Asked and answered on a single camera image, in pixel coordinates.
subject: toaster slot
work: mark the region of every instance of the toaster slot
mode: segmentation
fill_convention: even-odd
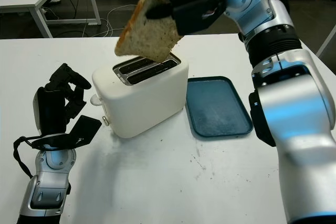
[[[123,67],[119,68],[119,71],[122,74],[128,74],[128,73],[134,72],[138,69],[144,68],[144,67],[146,67],[146,66],[148,66],[152,63],[154,63],[154,61],[152,61],[150,59],[141,59],[141,60],[138,60],[136,62],[133,62],[131,64],[128,64],[126,66],[123,66]]]
[[[128,82],[132,85],[137,84],[141,81],[144,81],[148,78],[151,78],[153,76],[156,76],[159,73],[162,73],[168,69],[171,69],[175,66],[177,66],[178,63],[174,60],[167,60],[163,63],[160,63],[158,65],[155,65],[154,67],[148,68],[142,72],[139,72],[137,74],[134,74],[132,76],[129,76],[127,78]]]

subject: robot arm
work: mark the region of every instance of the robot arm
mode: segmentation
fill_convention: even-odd
[[[74,91],[69,82],[76,85]],[[20,137],[14,143],[14,157],[30,177],[18,224],[59,223],[66,196],[71,190],[68,176],[76,161],[75,148],[89,144],[101,125],[99,120],[82,115],[71,132],[65,133],[70,119],[85,106],[83,90],[89,88],[90,83],[64,63],[51,76],[50,82],[37,90],[33,107],[41,136]],[[20,160],[17,148],[21,142],[39,150],[34,176]]]
[[[249,96],[257,136],[276,146],[283,204],[290,224],[336,222],[335,105],[279,0],[171,0],[147,13],[172,15],[185,35],[223,12],[240,30],[253,66]]]

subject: toaster lever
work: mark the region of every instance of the toaster lever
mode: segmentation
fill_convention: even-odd
[[[90,99],[90,102],[92,105],[94,106],[102,106],[102,102],[101,102],[101,99],[98,98],[98,96],[96,94],[94,94],[91,99]]]

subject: stain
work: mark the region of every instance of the stain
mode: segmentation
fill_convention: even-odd
[[[197,181],[198,178],[201,176],[201,174],[199,173],[196,177],[195,177],[195,180]]]
[[[193,156],[193,158],[195,159],[195,161],[198,163],[198,165],[200,166],[200,168],[201,168],[202,170],[206,170],[206,167],[203,166],[203,165],[201,165],[201,163],[196,159],[196,157],[195,157],[194,155],[192,155],[192,156]]]

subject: desk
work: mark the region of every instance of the desk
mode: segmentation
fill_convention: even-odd
[[[18,217],[29,178],[14,160],[13,142],[37,135],[32,100],[38,87],[63,63],[91,81],[102,65],[114,66],[118,38],[0,40],[0,216]],[[226,76],[245,107],[253,92],[248,54],[236,34],[185,36],[173,49],[190,63],[189,77]],[[313,57],[334,98],[336,76]],[[101,107],[81,114],[101,119]],[[74,120],[68,125],[73,127]],[[25,144],[22,160],[35,172],[37,154]],[[131,139],[102,126],[90,145],[78,148],[70,172],[71,194],[61,224],[284,224],[278,156],[255,131],[245,137],[200,141],[190,130],[185,109]]]
[[[46,0],[0,0],[0,13],[30,12],[36,25],[38,26],[44,38],[52,38],[48,28],[49,24],[77,24],[89,23],[89,25],[100,25],[100,17],[96,0],[91,0],[95,18],[84,19],[63,19],[63,20],[46,20],[41,11],[42,5]]]

